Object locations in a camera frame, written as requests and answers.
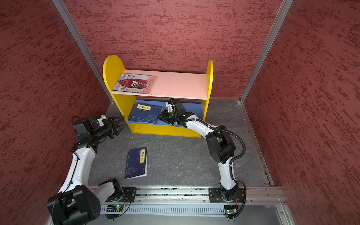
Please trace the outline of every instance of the book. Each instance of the book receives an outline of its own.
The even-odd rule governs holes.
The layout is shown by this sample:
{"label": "book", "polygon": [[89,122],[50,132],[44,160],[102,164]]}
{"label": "book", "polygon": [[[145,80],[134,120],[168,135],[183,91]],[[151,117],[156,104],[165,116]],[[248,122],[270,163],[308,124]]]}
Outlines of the book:
{"label": "book", "polygon": [[121,73],[113,91],[150,94],[155,80],[155,76]]}
{"label": "book", "polygon": [[162,113],[163,107],[157,105],[150,105],[145,103],[135,103],[131,109],[128,121],[133,122],[148,122],[157,124],[158,115]]}
{"label": "book", "polygon": [[125,179],[146,176],[148,147],[133,148],[127,151]]}

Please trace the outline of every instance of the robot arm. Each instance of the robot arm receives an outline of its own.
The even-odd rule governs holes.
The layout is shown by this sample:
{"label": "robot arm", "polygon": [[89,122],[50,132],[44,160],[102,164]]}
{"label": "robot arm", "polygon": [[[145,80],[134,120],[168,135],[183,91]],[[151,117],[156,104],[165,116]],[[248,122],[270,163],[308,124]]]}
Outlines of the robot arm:
{"label": "robot arm", "polygon": [[46,204],[55,225],[86,224],[100,215],[101,204],[110,196],[117,198],[121,188],[116,179],[101,183],[96,190],[88,189],[90,167],[99,140],[118,135],[122,118],[82,118],[73,127],[78,141],[72,150],[72,162],[64,184]]}
{"label": "robot arm", "polygon": [[[209,153],[214,161],[217,162],[220,171],[221,195],[224,201],[231,202],[240,191],[237,183],[242,183],[234,179],[234,169],[232,162],[245,153],[245,144],[239,136],[228,131],[225,126],[214,126],[199,119],[192,112],[187,112],[179,99],[170,98],[166,103],[167,110],[164,110],[158,119],[165,123],[176,123],[186,128],[196,131],[206,139]],[[234,157],[235,144],[230,134],[234,135],[242,144],[243,151],[239,156]]]}

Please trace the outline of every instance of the mounting plate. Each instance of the mounting plate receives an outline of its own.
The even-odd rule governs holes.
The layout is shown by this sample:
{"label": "mounting plate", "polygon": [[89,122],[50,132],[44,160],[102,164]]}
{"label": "mounting plate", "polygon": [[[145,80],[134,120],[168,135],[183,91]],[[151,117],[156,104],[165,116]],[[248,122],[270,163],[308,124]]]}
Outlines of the mounting plate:
{"label": "mounting plate", "polygon": [[126,187],[122,187],[122,193],[119,194],[121,197],[124,196],[125,194],[125,199],[124,198],[121,198],[119,201],[115,202],[115,201],[112,201],[114,199],[114,197],[116,196],[110,196],[105,202],[106,203],[114,203],[114,204],[117,204],[117,203],[120,203],[120,202],[134,202],[134,199],[136,197],[136,190],[137,188],[126,188]]}
{"label": "mounting plate", "polygon": [[[221,196],[220,190],[221,190],[221,188],[209,188],[210,202],[225,202]],[[243,188],[239,188],[239,191],[236,193],[236,198],[238,199],[239,203],[244,202],[243,193],[244,193]]]}

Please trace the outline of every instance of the cable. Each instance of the cable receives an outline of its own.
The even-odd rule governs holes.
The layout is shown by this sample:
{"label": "cable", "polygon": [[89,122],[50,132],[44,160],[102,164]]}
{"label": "cable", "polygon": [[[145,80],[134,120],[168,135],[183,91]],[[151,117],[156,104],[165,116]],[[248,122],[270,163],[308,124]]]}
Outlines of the cable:
{"label": "cable", "polygon": [[203,121],[203,120],[201,120],[201,119],[199,119],[199,118],[196,118],[196,119],[194,119],[194,118],[193,118],[193,119],[188,119],[188,120],[185,120],[184,122],[178,123],[178,125],[183,125],[184,123],[189,122],[189,121],[199,121],[199,122],[201,122],[202,124],[204,124],[205,126],[209,127],[209,128],[212,129],[212,130],[222,131],[222,132],[231,134],[232,136],[234,136],[236,139],[239,140],[239,142],[240,142],[240,144],[241,144],[241,146],[242,146],[242,151],[241,151],[241,153],[240,153],[238,156],[235,156],[234,158],[232,158],[232,159],[230,160],[230,162],[229,162],[230,165],[232,165],[232,163],[233,163],[235,160],[237,160],[237,159],[241,158],[242,156],[244,156],[244,154],[245,154],[245,152],[246,152],[245,143],[244,143],[244,141],[243,141],[237,134],[235,134],[234,132],[231,132],[231,131],[225,130],[225,129],[220,129],[220,128],[217,128],[217,127],[213,127],[211,124],[208,124],[207,122],[205,122],[205,121]]}
{"label": "cable", "polygon": [[[175,123],[177,125],[177,123]],[[175,126],[174,124],[171,123],[171,125],[173,125],[174,127],[183,127],[183,126]]]}
{"label": "cable", "polygon": [[236,218],[242,212],[242,210],[244,209],[244,206],[245,206],[245,201],[246,201],[246,185],[242,181],[238,181],[238,183],[242,184],[244,186],[244,201],[243,201],[243,204],[241,205],[239,212],[234,216],[234,218]]}
{"label": "cable", "polygon": [[127,195],[127,194],[126,194],[126,196],[127,196],[128,201],[127,201],[127,203],[126,203],[126,204],[124,204],[124,207],[126,207],[126,206],[127,206],[127,204],[129,204],[129,202],[130,202],[130,196],[129,196],[129,195]]}
{"label": "cable", "polygon": [[124,213],[126,213],[126,211],[130,208],[130,205],[131,205],[131,202],[130,202],[128,208],[125,210],[125,212],[123,212],[120,216],[122,216]]}
{"label": "cable", "polygon": [[207,122],[205,122],[205,121],[203,121],[203,120],[201,120],[201,119],[199,119],[199,118],[196,118],[196,119],[194,119],[194,118],[193,118],[193,119],[188,119],[188,120],[185,120],[184,122],[178,123],[178,125],[182,125],[182,124],[184,124],[184,123],[186,123],[186,122],[189,122],[189,121],[199,121],[199,122],[201,122],[202,124],[204,124],[205,126],[207,126],[209,129],[216,130],[216,131],[221,131],[221,132],[225,132],[225,133],[231,134],[232,136],[234,136],[236,139],[239,140],[239,142],[240,142],[240,144],[241,144],[241,146],[242,146],[242,151],[241,151],[241,153],[240,153],[238,156],[235,156],[234,158],[232,158],[232,159],[229,161],[229,165],[230,165],[230,177],[231,177],[231,179],[234,180],[235,183],[237,183],[237,184],[242,184],[242,185],[244,186],[244,202],[243,202],[243,204],[241,205],[241,208],[240,208],[239,212],[234,216],[234,218],[236,218],[236,217],[242,212],[242,210],[244,209],[244,206],[245,206],[245,200],[246,200],[246,185],[245,185],[245,183],[242,182],[242,181],[235,180],[235,178],[234,178],[234,176],[233,176],[233,170],[232,170],[232,166],[231,166],[231,165],[232,165],[232,163],[233,163],[235,160],[237,160],[237,159],[239,159],[239,158],[241,158],[241,157],[244,156],[244,154],[245,154],[245,152],[246,152],[245,143],[244,143],[244,141],[243,141],[237,134],[235,134],[234,132],[231,132],[231,131],[225,130],[225,129],[220,129],[220,128],[217,128],[217,127],[212,127],[211,124],[208,124]]}
{"label": "cable", "polygon": [[105,137],[105,139],[104,139],[102,142],[99,142],[99,144],[100,144],[100,143],[103,143],[103,142],[106,140],[106,138],[107,138],[107,136]]}
{"label": "cable", "polygon": [[74,117],[71,119],[71,123],[72,123],[73,125],[74,125],[74,123],[72,122],[72,120],[73,120],[74,118],[78,118],[78,119],[80,119],[79,117],[74,116]]}
{"label": "cable", "polygon": [[[74,168],[74,171],[72,172],[72,175],[71,175],[71,179],[70,179],[69,185],[67,186],[67,188],[65,189],[65,191],[64,191],[64,192],[62,192],[60,195],[63,195],[63,194],[66,192],[66,190],[70,187],[71,182],[72,182],[72,178],[74,177],[74,174],[75,174],[75,170],[76,170],[77,162],[78,162],[78,160],[79,160],[79,156],[78,156],[75,152],[73,152],[73,153],[76,155],[76,164],[75,164],[75,168]],[[51,216],[53,216],[54,206],[55,206],[55,205],[56,205],[56,203],[59,201],[59,199],[60,199],[60,198],[56,199],[56,201],[55,201],[55,203],[54,203],[54,205],[53,205],[53,208],[51,209]]]}
{"label": "cable", "polygon": [[174,98],[170,98],[172,111],[173,111],[174,114],[175,114],[175,121],[177,121],[177,113],[176,113],[177,109],[176,109],[176,106],[174,105],[174,102],[173,102],[173,101],[174,101]]}
{"label": "cable", "polygon": [[124,193],[124,204],[122,204],[122,208],[121,208],[122,210],[123,210],[123,209],[125,208],[125,206],[126,206],[125,203],[126,203],[126,194]]}
{"label": "cable", "polygon": [[66,203],[66,196],[64,198],[64,207],[63,207],[63,211],[65,212],[65,203]]}

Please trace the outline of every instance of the gray floor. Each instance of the gray floor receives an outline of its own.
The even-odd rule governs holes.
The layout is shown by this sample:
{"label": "gray floor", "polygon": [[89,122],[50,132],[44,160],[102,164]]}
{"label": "gray floor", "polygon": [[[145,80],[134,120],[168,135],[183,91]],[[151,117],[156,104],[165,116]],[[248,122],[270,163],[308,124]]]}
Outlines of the gray floor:
{"label": "gray floor", "polygon": [[[244,140],[247,150],[234,162],[235,177],[248,186],[263,186],[238,104],[237,100],[211,100],[206,121],[217,126],[222,124]],[[116,116],[116,113],[117,109],[108,115]],[[235,155],[238,155],[241,145],[235,138],[233,140],[237,147]],[[124,180],[127,150],[139,147],[148,147],[147,176]],[[217,163],[211,158],[204,138],[133,134],[127,126],[119,136],[108,138],[99,145],[91,166],[89,185],[113,177],[122,186],[218,186],[220,182]]]}

